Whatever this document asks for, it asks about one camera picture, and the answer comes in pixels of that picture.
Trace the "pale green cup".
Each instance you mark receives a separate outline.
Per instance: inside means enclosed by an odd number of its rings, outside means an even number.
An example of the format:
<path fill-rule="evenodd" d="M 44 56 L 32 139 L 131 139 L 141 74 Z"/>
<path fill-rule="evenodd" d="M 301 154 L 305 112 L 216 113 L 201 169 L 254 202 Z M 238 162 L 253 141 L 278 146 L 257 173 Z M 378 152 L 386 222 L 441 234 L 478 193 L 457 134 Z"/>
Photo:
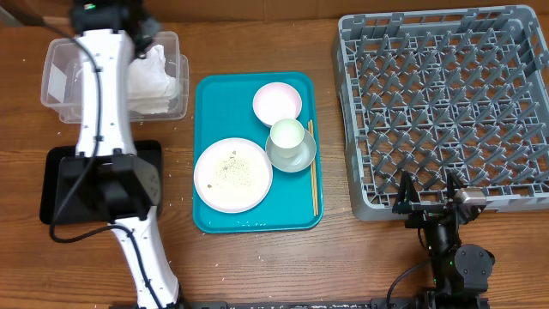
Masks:
<path fill-rule="evenodd" d="M 305 138 L 305 128 L 297 119 L 283 118 L 271 127 L 269 137 L 276 153 L 290 158 L 298 153 L 298 146 Z"/>

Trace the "grey dishwasher rack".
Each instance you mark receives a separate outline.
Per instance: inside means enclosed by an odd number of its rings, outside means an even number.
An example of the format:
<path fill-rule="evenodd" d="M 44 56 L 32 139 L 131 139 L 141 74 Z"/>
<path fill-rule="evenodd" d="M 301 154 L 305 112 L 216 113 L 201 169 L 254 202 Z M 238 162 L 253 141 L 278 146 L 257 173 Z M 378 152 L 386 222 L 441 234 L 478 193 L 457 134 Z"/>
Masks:
<path fill-rule="evenodd" d="M 395 219 L 455 173 L 498 212 L 548 206 L 548 46 L 526 5 L 345 15 L 333 44 L 353 214 Z"/>

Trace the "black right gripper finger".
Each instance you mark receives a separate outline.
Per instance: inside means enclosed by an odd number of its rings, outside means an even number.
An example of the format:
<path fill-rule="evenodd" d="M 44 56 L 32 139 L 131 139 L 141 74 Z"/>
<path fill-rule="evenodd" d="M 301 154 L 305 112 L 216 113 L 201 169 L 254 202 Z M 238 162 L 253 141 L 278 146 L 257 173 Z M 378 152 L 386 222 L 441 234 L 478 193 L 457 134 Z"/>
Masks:
<path fill-rule="evenodd" d="M 455 193 L 463 188 L 466 188 L 467 186 L 464 185 L 459 177 L 458 174 L 456 174 L 453 170 L 447 169 L 446 170 L 446 192 L 447 192 L 447 198 L 453 198 L 455 196 Z"/>
<path fill-rule="evenodd" d="M 396 214 L 409 214 L 413 211 L 413 206 L 418 202 L 419 194 L 414 187 L 412 177 L 408 171 L 403 171 L 392 212 Z"/>

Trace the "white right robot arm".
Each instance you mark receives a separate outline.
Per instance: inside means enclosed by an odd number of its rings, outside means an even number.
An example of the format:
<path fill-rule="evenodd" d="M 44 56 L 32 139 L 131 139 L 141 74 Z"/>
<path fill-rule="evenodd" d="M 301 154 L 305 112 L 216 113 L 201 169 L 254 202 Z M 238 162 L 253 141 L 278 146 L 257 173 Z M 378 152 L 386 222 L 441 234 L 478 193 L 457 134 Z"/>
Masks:
<path fill-rule="evenodd" d="M 406 215 L 405 227 L 418 232 L 420 244 L 428 258 L 404 271 L 390 285 L 385 297 L 387 308 L 400 305 L 391 299 L 396 285 L 416 270 L 429 265 L 433 288 L 402 304 L 407 308 L 487 308 L 488 300 L 480 297 L 488 290 L 494 255 L 478 245 L 464 245 L 459 227 L 474 221 L 487 205 L 480 188 L 464 185 L 453 172 L 447 173 L 446 198 L 441 203 L 423 204 L 412 177 L 401 175 L 398 196 L 392 211 Z"/>

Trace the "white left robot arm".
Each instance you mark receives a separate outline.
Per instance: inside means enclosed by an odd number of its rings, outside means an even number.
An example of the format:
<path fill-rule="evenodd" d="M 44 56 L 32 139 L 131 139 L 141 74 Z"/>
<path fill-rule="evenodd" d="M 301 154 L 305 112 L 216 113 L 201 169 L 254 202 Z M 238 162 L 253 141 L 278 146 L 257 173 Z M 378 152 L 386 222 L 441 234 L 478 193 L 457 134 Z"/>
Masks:
<path fill-rule="evenodd" d="M 181 308 L 184 298 L 160 238 L 159 169 L 139 157 L 127 78 L 160 24 L 140 1 L 76 1 L 70 11 L 82 68 L 75 154 L 61 159 L 50 238 L 75 243 L 112 232 L 136 285 L 138 308 Z"/>

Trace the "pink bowl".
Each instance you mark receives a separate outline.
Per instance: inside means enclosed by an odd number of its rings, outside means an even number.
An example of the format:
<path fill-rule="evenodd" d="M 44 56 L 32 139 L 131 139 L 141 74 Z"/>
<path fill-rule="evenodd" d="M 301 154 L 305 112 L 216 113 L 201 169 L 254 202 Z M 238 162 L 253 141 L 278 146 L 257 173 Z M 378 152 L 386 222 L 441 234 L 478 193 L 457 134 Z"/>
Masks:
<path fill-rule="evenodd" d="M 297 118 L 302 109 L 299 92 L 284 82 L 271 82 L 260 87 L 253 98 L 256 117 L 266 126 L 284 118 Z"/>

